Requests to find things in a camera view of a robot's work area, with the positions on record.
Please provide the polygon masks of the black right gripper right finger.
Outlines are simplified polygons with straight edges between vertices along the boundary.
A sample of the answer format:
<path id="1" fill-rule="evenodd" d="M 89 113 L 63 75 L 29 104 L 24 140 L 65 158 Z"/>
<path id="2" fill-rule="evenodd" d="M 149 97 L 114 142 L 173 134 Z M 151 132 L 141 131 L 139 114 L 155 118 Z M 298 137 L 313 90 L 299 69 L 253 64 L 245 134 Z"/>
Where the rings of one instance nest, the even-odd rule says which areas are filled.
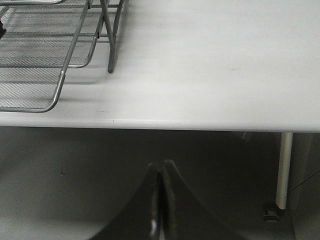
<path id="1" fill-rule="evenodd" d="M 164 161 L 161 173 L 166 201 L 163 220 L 166 240 L 244 239 L 201 204 L 172 160 Z"/>

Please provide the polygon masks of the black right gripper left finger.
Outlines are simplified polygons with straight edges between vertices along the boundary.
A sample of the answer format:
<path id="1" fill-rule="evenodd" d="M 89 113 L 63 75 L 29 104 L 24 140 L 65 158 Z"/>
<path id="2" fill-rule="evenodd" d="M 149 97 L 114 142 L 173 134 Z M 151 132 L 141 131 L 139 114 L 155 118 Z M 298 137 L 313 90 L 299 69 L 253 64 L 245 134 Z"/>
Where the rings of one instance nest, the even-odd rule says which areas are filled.
<path id="1" fill-rule="evenodd" d="M 159 239 L 159 171 L 148 165 L 145 177 L 126 206 L 92 240 Z"/>

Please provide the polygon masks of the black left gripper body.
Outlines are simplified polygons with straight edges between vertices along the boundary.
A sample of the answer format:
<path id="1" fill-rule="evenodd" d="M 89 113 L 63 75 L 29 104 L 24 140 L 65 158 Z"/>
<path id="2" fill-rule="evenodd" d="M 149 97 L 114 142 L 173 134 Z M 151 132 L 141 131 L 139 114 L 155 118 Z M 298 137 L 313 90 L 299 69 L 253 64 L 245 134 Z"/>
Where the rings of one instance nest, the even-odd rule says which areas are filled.
<path id="1" fill-rule="evenodd" d="M 2 21 L 0 21 L 0 38 L 2 38 L 5 33 L 6 33 L 6 29 L 4 29 L 3 23 Z"/>

